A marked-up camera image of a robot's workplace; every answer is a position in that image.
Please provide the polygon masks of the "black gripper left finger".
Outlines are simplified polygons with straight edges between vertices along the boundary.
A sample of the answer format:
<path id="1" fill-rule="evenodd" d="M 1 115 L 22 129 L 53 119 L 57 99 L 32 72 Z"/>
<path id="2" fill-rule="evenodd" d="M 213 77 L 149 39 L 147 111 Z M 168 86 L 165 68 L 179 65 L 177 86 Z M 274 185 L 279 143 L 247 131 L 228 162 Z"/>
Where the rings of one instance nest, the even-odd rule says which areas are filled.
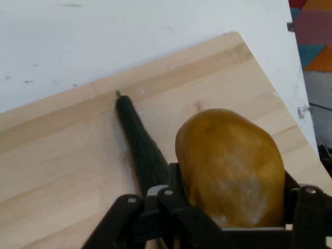
<path id="1" fill-rule="evenodd" d="M 179 164 L 170 164 L 170 185 L 151 188 L 146 198 L 116 199 L 83 248 L 145 248 L 160 239 L 166 248 L 223 248 L 222 230 L 184 197 Z"/>

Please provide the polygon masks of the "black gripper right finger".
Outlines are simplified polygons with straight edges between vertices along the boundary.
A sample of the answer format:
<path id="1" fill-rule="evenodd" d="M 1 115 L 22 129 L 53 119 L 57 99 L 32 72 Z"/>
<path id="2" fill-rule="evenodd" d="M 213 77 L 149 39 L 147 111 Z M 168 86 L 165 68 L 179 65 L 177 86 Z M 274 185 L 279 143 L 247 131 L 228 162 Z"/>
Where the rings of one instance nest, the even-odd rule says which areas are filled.
<path id="1" fill-rule="evenodd" d="M 291 248 L 331 248 L 331 196 L 319 187 L 299 184 L 286 172 L 284 214 L 292 225 Z"/>

